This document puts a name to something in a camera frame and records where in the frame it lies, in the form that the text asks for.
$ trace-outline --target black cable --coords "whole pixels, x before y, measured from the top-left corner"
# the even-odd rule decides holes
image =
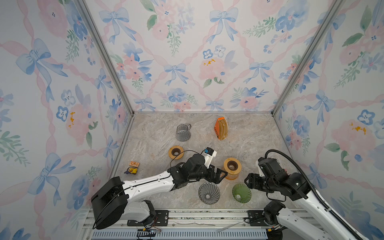
[[[175,158],[177,158],[178,156],[180,156],[180,154],[182,154],[183,152],[188,152],[188,151],[190,151],[190,152],[195,152],[195,153],[200,154],[200,155],[201,155],[201,153],[203,153],[203,152],[198,153],[198,152],[193,151],[193,150],[184,150],[184,151],[182,151],[181,153],[179,153],[176,157],[174,157],[174,158],[171,160],[171,162],[169,163],[169,166],[172,167],[172,165],[171,165],[171,164],[172,164],[172,161],[175,160]]]
[[[122,191],[120,191],[118,194],[116,194],[105,206],[104,208],[101,210],[101,212],[99,213],[98,217],[95,219],[95,222],[93,224],[93,227],[92,229],[95,229],[96,227],[96,223],[98,221],[100,221],[99,217],[101,216],[102,212],[104,211],[104,209],[113,201],[113,199],[115,199],[120,193],[124,192],[125,190],[129,189],[130,187],[127,187],[126,189],[123,189]]]
[[[285,157],[286,159],[288,159],[296,168],[297,170],[299,170],[299,172],[301,173],[301,175],[304,177],[304,179],[306,180],[306,182],[308,183],[309,185],[309,188],[311,189],[311,191],[313,192],[313,194],[315,195],[315,197],[317,198],[317,200],[319,200],[319,202],[324,206],[324,208],[329,212],[331,213],[332,216],[334,216],[337,221],[339,221],[356,239],[358,240],[362,240],[362,238],[341,218],[339,217],[339,215],[337,213],[335,213],[333,210],[330,209],[330,207],[327,205],[326,202],[323,201],[323,199],[321,199],[321,197],[319,196],[319,194],[316,192],[316,188],[313,186],[313,184],[310,182],[310,180],[308,179],[307,175],[304,173],[304,171],[301,169],[301,167],[292,159],[290,158],[288,155],[286,155],[285,153],[283,153],[282,151],[279,151],[279,150],[276,150],[276,149],[270,149],[268,150],[266,153],[265,153],[265,158],[268,158],[268,154],[270,152],[275,152],[275,153],[278,153],[280,155],[282,155],[283,157]]]

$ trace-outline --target orange package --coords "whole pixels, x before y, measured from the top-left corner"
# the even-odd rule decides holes
[[[215,133],[219,141],[226,139],[228,135],[228,123],[224,117],[217,119],[215,124]]]

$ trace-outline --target metal corner post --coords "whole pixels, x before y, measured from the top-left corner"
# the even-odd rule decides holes
[[[114,70],[112,60],[109,58],[107,49],[103,43],[103,40],[101,39],[101,35],[100,35],[99,31],[96,28],[93,17],[89,11],[89,8],[88,8],[85,0],[75,0],[74,2],[75,2],[75,5],[77,6],[77,8],[79,9],[80,14],[83,17],[83,20],[86,23],[86,26],[87,26],[89,32],[91,33],[91,35],[94,39],[94,43],[95,43],[97,49],[99,50],[101,57],[103,58],[103,60],[106,63],[106,68],[107,68],[107,70],[108,70],[108,72],[112,78],[113,83],[115,84],[115,86],[117,88],[118,93],[121,96],[123,103],[127,107],[129,114],[131,116],[131,120],[132,120],[132,117],[133,117],[132,107],[129,104],[127,94],[125,94],[124,88],[123,88],[123,86],[119,80],[119,77],[118,77],[116,71]]]
[[[297,66],[297,69],[292,73],[291,79],[289,80],[288,84],[285,86],[283,92],[281,93],[281,96],[279,97],[275,107],[273,108],[272,110],[273,116],[275,116],[275,114],[278,112],[278,109],[280,109],[284,104],[284,101],[288,97],[292,88],[295,86],[297,79],[300,77],[301,73],[305,69],[305,66],[308,64],[314,52],[316,51],[317,47],[319,46],[320,41],[326,35],[326,31],[328,31],[333,21],[337,17],[337,13],[340,11],[341,6],[343,5],[344,2],[345,0],[334,0],[332,2],[332,5],[330,6],[326,16],[324,17],[323,23],[319,26],[316,33],[314,34],[311,43],[305,50],[303,57],[301,58]]]

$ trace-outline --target green glass bowl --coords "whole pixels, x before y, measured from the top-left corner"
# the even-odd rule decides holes
[[[232,195],[236,201],[241,202],[242,204],[249,202],[252,196],[251,190],[242,183],[233,186]]]

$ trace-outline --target gray glass pitcher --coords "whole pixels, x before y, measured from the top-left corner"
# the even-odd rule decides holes
[[[191,129],[191,124],[180,124],[177,126],[176,129],[176,139],[180,142],[185,142],[186,140],[191,138],[191,132],[189,131]]]

